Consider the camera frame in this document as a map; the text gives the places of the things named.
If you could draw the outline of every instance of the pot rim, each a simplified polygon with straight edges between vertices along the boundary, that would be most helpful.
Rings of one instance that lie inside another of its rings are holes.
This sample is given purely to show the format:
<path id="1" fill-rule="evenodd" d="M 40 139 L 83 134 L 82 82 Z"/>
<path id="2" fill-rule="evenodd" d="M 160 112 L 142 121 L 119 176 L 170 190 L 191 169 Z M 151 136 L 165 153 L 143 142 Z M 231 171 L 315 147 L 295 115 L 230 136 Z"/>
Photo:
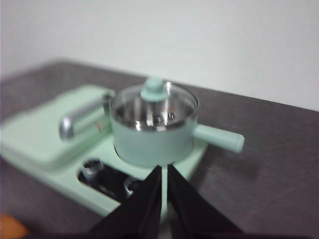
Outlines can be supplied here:
<path id="1" fill-rule="evenodd" d="M 113 117 L 113 119 L 128 127 L 131 128 L 133 130 L 136 131 L 166 131 L 166 130 L 172 130 L 172 129 L 176 129 L 176 128 L 180 128 L 182 126 L 184 126 L 188 121 L 193 121 L 197 114 L 198 114 L 198 109 L 199 109 L 199 101 L 197 96 L 190 91 L 189 89 L 187 89 L 184 86 L 172 83 L 170 81 L 165 81 L 165 84 L 170 83 L 171 85 L 181 88 L 184 91 L 186 91 L 187 93 L 189 93 L 195 100 L 195 106 L 196 108 L 193 110 L 192 113 L 190 113 L 188 116 L 186 116 L 184 119 L 176 119 L 176 120 L 170 120 L 169 123 L 165 122 L 159 122 L 156 125 L 147 125 L 145 121 L 129 121 L 129 120 L 125 120 L 123 117 L 121 117 L 118 113 L 115 112 L 115 110 L 113 110 L 112 108 L 112 102 L 114 101 L 114 99 L 117 97 L 117 95 L 120 95 L 122 91 L 126 90 L 127 88 L 124 88 L 122 90 L 120 90 L 118 93 L 116 93 L 113 97 L 110 98 L 110 103 L 109 103 L 109 111 L 111 113 L 111 116 Z"/>

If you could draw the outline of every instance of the mint green pot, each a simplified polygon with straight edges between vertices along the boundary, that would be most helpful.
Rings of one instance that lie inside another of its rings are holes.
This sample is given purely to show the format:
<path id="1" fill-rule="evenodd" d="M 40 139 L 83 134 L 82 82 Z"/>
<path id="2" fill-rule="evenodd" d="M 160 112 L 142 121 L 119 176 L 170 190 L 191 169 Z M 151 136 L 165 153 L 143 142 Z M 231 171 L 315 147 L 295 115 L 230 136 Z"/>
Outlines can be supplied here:
<path id="1" fill-rule="evenodd" d="M 198 124 L 198 105 L 197 97 L 190 91 L 158 78 L 149 78 L 143 86 L 119 92 L 111 99 L 109 108 L 117 154 L 134 165 L 164 166 L 183 160 L 191 152 L 195 137 L 241 152 L 244 136 Z M 154 116 L 169 116 L 170 111 L 181 117 L 154 120 Z"/>

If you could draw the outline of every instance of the lid knob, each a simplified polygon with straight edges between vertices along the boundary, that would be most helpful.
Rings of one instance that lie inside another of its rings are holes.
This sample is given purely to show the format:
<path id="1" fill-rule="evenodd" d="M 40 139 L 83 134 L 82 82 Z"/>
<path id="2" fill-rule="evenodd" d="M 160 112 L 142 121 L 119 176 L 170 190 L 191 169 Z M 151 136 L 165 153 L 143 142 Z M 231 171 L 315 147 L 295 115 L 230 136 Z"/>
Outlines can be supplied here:
<path id="1" fill-rule="evenodd" d="M 141 91 L 142 99 L 149 102 L 159 102 L 166 99 L 168 93 L 164 85 L 162 78 L 149 77 Z"/>

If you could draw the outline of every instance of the orange object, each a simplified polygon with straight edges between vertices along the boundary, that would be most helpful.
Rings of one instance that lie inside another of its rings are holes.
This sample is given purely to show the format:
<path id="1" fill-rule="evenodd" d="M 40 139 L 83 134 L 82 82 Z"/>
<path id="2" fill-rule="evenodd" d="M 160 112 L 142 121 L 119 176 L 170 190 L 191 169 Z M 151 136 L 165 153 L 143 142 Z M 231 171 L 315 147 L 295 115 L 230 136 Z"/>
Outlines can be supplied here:
<path id="1" fill-rule="evenodd" d="M 28 229 L 13 217 L 1 213 L 0 239 L 16 239 L 29 234 Z"/>

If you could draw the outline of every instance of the pot handle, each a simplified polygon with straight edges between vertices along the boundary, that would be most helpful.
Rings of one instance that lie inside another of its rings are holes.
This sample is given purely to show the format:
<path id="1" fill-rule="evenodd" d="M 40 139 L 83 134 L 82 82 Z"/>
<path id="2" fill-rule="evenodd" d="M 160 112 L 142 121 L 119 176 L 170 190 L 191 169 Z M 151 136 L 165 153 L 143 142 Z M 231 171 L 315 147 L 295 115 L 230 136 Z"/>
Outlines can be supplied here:
<path id="1" fill-rule="evenodd" d="M 245 137 L 241 134 L 202 124 L 198 124 L 195 127 L 193 136 L 235 153 L 240 153 L 242 151 L 245 141 Z"/>
<path id="2" fill-rule="evenodd" d="M 74 124 L 86 116 L 88 113 L 96 110 L 98 107 L 103 106 L 104 112 L 109 111 L 110 95 L 103 95 L 98 99 L 90 102 L 89 104 L 79 108 L 70 114 L 64 116 L 59 125 L 60 139 L 71 139 L 74 137 Z"/>

